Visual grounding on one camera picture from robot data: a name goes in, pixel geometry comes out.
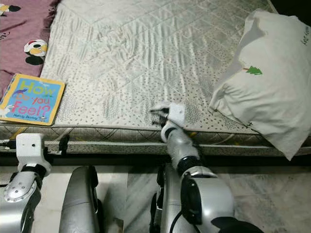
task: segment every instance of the white bracket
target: white bracket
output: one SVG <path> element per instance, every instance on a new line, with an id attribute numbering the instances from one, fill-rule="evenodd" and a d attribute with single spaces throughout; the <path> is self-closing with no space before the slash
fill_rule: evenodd
<path id="1" fill-rule="evenodd" d="M 164 114 L 161 111 L 165 108 L 169 109 L 168 114 Z M 161 138 L 164 142 L 167 141 L 165 136 L 165 132 L 169 128 L 184 128 L 185 124 L 185 106 L 177 103 L 163 102 L 161 104 L 156 105 L 152 109 L 153 113 L 158 114 L 161 117 L 165 117 L 167 122 L 165 126 L 161 130 Z"/>
<path id="2" fill-rule="evenodd" d="M 16 136 L 16 155 L 19 161 L 17 169 L 19 171 L 27 166 L 37 164 L 46 169 L 45 176 L 51 172 L 51 164 L 44 158 L 44 135 L 41 133 L 21 133 Z"/>

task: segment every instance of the quilted mattress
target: quilted mattress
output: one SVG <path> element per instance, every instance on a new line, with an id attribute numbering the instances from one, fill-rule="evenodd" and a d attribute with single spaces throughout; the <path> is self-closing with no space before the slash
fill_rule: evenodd
<path id="1" fill-rule="evenodd" d="M 203 153 L 281 155 L 207 110 L 256 8 L 270 11 L 266 0 L 62 0 L 41 73 L 67 84 L 55 124 L 1 123 L 0 139 L 40 132 L 52 148 L 70 134 L 71 153 L 165 154 L 149 110 L 173 101 L 185 105 L 185 129 Z"/>

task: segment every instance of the white mattress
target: white mattress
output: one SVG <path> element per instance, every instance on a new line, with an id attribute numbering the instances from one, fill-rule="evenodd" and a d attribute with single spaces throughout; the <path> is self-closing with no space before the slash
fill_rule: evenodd
<path id="1" fill-rule="evenodd" d="M 41 77 L 66 82 L 54 127 L 154 130 L 149 110 L 186 106 L 186 129 L 256 133 L 212 115 L 214 84 L 244 18 L 266 0 L 62 0 Z"/>

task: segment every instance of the black cable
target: black cable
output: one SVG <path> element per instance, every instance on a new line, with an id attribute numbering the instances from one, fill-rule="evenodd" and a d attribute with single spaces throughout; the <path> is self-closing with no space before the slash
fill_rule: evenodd
<path id="1" fill-rule="evenodd" d="M 174 226 L 177 222 L 177 220 L 179 219 L 179 217 L 181 216 L 181 211 L 175 216 L 172 224 L 171 224 L 171 228 L 170 228 L 170 233 L 173 233 L 173 230 L 174 230 Z"/>
<path id="2" fill-rule="evenodd" d="M 198 228 L 196 225 L 193 225 L 193 227 L 194 227 L 194 229 L 195 229 L 195 231 L 196 231 L 197 233 L 201 233 L 200 230 L 199 230 L 199 228 Z"/>

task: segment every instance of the pink bedsheet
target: pink bedsheet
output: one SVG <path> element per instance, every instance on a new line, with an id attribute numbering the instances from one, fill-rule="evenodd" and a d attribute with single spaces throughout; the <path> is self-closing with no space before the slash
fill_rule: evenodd
<path id="1" fill-rule="evenodd" d="M 0 99 L 14 74 L 40 75 L 58 2 L 0 2 Z"/>

